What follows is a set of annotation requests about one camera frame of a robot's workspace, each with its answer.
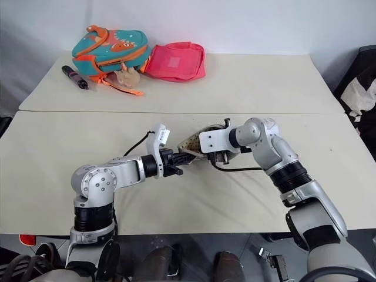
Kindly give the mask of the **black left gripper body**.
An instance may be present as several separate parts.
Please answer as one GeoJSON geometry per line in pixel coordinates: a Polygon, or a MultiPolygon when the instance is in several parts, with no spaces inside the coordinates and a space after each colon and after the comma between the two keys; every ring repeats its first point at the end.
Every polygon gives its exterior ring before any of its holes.
{"type": "Polygon", "coordinates": [[[182,153],[175,153],[171,149],[164,148],[160,149],[160,157],[163,163],[163,177],[183,174],[183,170],[178,168],[182,164],[182,153]]]}

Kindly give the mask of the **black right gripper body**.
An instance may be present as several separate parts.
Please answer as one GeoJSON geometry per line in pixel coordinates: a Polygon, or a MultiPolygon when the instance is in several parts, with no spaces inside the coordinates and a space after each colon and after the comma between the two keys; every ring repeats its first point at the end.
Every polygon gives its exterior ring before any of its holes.
{"type": "MultiPolygon", "coordinates": [[[[219,129],[225,129],[231,125],[230,118],[224,119],[224,125],[212,125],[209,126],[208,131],[214,131],[219,129]]],[[[216,163],[223,163],[224,165],[228,165],[230,163],[231,159],[234,159],[236,157],[236,154],[233,152],[230,152],[228,150],[225,151],[219,151],[219,152],[211,152],[206,154],[209,161],[214,164],[216,163]]]]}

